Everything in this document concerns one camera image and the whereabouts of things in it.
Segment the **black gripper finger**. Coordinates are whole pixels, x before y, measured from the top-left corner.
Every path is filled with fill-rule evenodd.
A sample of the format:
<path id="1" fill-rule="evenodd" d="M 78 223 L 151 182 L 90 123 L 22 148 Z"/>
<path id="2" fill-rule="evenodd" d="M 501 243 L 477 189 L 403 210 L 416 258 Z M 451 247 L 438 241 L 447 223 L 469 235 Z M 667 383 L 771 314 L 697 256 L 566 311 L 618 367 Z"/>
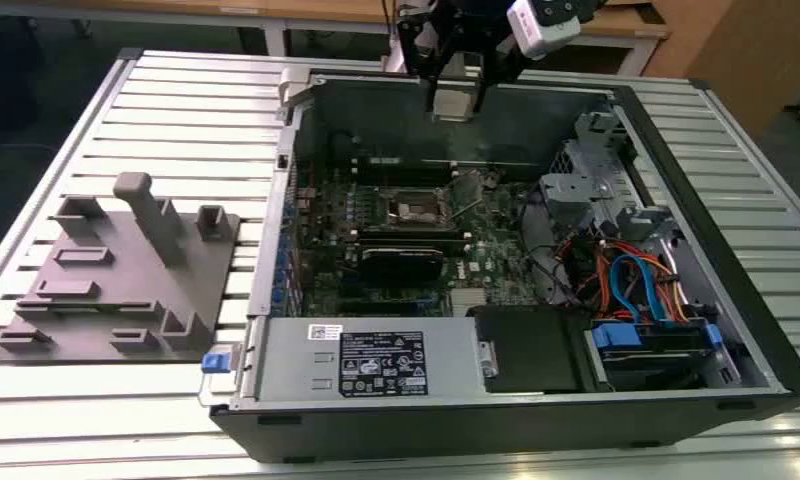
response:
<path id="1" fill-rule="evenodd" d="M 426 85 L 426 111 L 434 110 L 442 75 L 439 33 L 431 21 L 434 4 L 398 6 L 398 40 L 406 73 Z"/>
<path id="2" fill-rule="evenodd" d="M 503 83 L 513 83 L 529 65 L 515 39 L 510 33 L 503 39 L 489 40 L 481 53 L 481 73 L 475 87 L 475 103 L 473 112 L 482 110 L 489 89 Z"/>

